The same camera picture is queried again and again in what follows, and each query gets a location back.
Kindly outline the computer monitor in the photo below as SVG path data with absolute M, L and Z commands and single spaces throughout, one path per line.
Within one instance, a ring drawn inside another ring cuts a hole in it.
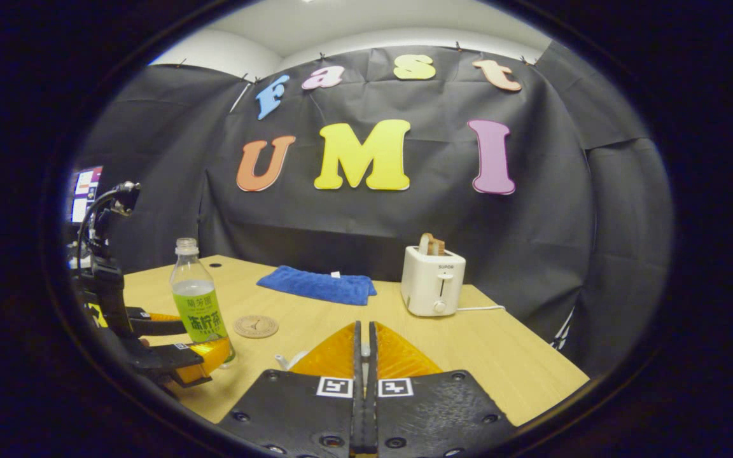
M 100 177 L 104 167 L 101 165 L 81 169 L 72 176 L 70 194 L 69 221 L 81 223 L 85 212 L 94 203 L 98 191 Z

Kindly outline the blue towel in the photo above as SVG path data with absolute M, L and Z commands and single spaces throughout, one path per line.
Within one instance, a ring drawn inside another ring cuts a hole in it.
M 262 277 L 257 285 L 282 293 L 346 305 L 367 305 L 377 290 L 371 278 L 364 275 L 318 274 L 293 267 L 280 266 Z

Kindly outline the green label water bottle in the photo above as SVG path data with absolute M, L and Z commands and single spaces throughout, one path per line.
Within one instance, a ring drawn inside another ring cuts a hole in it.
M 220 337 L 227 339 L 214 279 L 201 263 L 197 241 L 191 237 L 178 238 L 174 252 L 177 261 L 169 283 L 188 336 L 196 343 Z

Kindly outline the round wooden coaster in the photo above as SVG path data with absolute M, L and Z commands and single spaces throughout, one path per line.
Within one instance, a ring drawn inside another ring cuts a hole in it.
M 241 337 L 261 339 L 276 334 L 279 324 L 269 316 L 247 315 L 234 321 L 233 330 Z

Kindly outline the white toaster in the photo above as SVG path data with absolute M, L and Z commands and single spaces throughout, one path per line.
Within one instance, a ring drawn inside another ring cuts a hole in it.
M 407 310 L 419 317 L 454 315 L 465 268 L 466 259 L 451 251 L 435 256 L 420 253 L 416 246 L 406 247 L 400 290 Z

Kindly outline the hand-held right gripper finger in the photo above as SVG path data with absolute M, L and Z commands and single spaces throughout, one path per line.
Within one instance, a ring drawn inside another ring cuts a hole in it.
M 262 371 L 218 427 L 275 457 L 352 457 L 364 381 L 361 324 L 336 331 L 289 370 Z
M 470 372 L 440 369 L 378 322 L 370 347 L 366 405 L 378 457 L 477 457 L 514 434 Z

